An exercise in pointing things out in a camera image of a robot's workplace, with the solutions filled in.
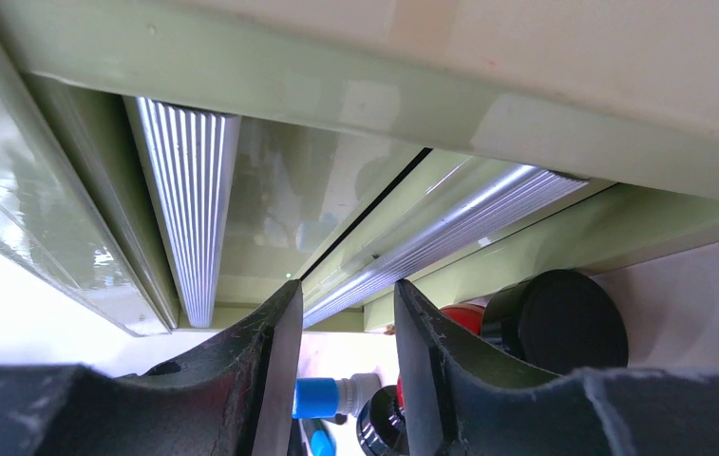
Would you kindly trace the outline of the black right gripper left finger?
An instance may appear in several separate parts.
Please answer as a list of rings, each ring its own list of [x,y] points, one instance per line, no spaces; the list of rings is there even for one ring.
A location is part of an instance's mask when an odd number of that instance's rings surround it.
[[[0,455],[283,455],[302,288],[282,285],[231,327],[141,375],[0,366]]]

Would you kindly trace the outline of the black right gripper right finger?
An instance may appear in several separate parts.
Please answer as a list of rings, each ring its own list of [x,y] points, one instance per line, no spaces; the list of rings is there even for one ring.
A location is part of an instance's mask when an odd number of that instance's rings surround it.
[[[406,280],[394,323],[414,455],[719,455],[719,370],[555,375],[483,342]]]

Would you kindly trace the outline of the green metal drawer cabinet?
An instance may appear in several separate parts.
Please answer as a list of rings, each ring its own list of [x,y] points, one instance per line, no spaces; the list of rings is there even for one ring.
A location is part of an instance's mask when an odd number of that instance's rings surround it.
[[[719,1],[0,1],[0,254],[135,336],[719,241]]]

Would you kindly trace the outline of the small blue glue bottle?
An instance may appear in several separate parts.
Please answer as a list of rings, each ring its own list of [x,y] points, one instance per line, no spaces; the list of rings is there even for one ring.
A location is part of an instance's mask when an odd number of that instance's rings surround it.
[[[355,373],[350,378],[304,377],[295,382],[294,419],[357,417],[364,405],[382,387],[374,372]]]

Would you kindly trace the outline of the black blue highlighter marker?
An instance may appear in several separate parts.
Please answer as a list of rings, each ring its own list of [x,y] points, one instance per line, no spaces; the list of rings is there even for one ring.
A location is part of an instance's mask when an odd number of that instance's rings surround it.
[[[320,419],[300,418],[299,424],[313,456],[336,455],[336,444]]]

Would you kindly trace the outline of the red and black dumbbell toy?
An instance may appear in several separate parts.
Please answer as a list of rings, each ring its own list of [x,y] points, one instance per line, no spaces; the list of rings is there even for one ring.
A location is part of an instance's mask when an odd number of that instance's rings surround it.
[[[573,270],[551,270],[493,294],[485,307],[436,307],[488,345],[536,368],[620,368],[629,358],[621,316],[606,292]],[[356,435],[368,455],[414,455],[401,374],[364,405]]]

